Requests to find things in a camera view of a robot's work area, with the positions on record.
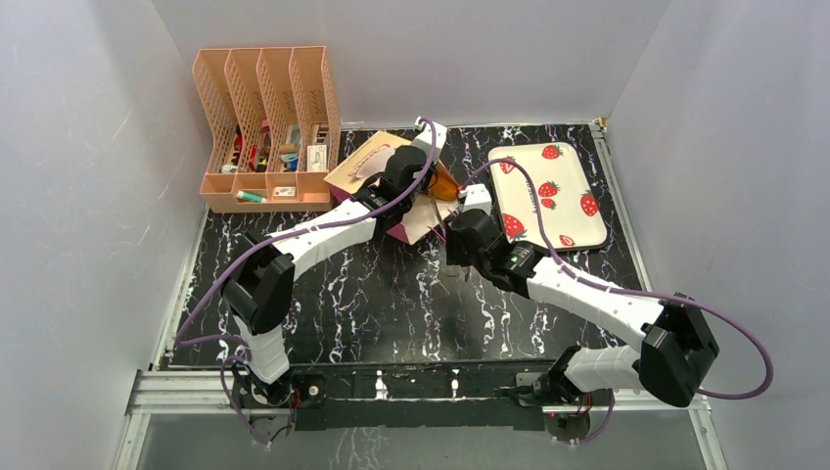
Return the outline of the pink and tan paper bag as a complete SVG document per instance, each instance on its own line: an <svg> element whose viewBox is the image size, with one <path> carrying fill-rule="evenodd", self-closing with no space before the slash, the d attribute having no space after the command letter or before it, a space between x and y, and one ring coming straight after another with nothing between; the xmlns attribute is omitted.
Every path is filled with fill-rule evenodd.
<svg viewBox="0 0 830 470"><path fill-rule="evenodd" d="M432 163L418 186L377 216L387 233L414 244L459 207L459 184L440 161L446 129L424 127L411 141L379 131L325 177L339 201L354 199L373 210L403 194Z"/></svg>

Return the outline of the long orange fake baguette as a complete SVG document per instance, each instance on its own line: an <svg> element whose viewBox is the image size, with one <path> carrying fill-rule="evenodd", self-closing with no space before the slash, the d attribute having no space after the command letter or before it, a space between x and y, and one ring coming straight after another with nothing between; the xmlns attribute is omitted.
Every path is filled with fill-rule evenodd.
<svg viewBox="0 0 830 470"><path fill-rule="evenodd" d="M443 202L453 202L459 196L459 184L455 181L449 170L443 165L438 164L428 184L428 194Z"/></svg>

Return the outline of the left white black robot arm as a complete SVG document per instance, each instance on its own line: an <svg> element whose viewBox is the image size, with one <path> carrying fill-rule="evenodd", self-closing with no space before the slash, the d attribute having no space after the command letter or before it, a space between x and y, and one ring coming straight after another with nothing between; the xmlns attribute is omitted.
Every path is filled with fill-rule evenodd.
<svg viewBox="0 0 830 470"><path fill-rule="evenodd" d="M294 285L308 269L399 225L436 170L435 150L412 145L394 150L383 171L365 180L350 199L305 225L273 235L252 235L254 252L233 269L220 293L248 345L248 376L240 387L269 407L288 402L293 383L282 324L293 305Z"/></svg>

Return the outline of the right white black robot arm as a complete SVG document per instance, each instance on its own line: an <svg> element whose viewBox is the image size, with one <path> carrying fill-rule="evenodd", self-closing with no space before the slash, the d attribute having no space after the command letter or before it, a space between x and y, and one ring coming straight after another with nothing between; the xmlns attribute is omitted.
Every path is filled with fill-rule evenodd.
<svg viewBox="0 0 830 470"><path fill-rule="evenodd" d="M685 407L719 354L701 310L687 299L659 301L568 267L531 242L510 242L489 214L464 211L447 225L447 261L472 266L495 287L560 307L612 333L620 347L566 349L543 376L513 396L578 404L605 389L644 390Z"/></svg>

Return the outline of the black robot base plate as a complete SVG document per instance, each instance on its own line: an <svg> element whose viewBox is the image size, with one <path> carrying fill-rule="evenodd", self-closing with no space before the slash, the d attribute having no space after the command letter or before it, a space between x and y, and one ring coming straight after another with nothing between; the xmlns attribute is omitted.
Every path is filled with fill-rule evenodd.
<svg viewBox="0 0 830 470"><path fill-rule="evenodd" d="M546 359L295 364L267 385L229 366L235 405L253 417L286 412L296 431L388 427L512 427L582 439L606 389L562 384Z"/></svg>

